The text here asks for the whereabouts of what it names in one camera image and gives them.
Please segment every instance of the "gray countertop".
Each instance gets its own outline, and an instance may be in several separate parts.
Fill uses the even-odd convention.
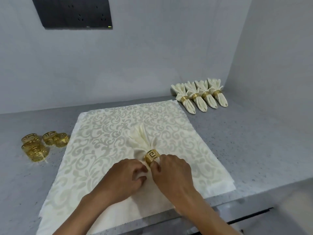
[[[229,107],[208,107],[186,114],[195,130],[230,172],[236,190],[207,199],[212,205],[258,194],[313,177],[312,146],[305,135],[292,131],[261,111],[232,100]],[[74,106],[0,115],[0,234],[34,235],[39,211],[57,175],[65,148],[51,150],[47,161],[32,163],[20,139],[56,130],[71,134],[81,112],[158,102],[172,96]],[[120,234],[178,217],[174,210],[130,222],[100,234]]]

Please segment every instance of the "wall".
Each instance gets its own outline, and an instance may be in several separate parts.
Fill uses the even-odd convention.
[[[251,0],[109,0],[113,30],[45,30],[0,0],[0,113],[170,95],[226,81]]]
[[[252,0],[226,89],[313,134],[313,0]]]

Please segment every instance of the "black wall socket panel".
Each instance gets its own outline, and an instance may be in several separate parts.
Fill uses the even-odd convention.
[[[109,0],[33,0],[46,29],[112,29]]]

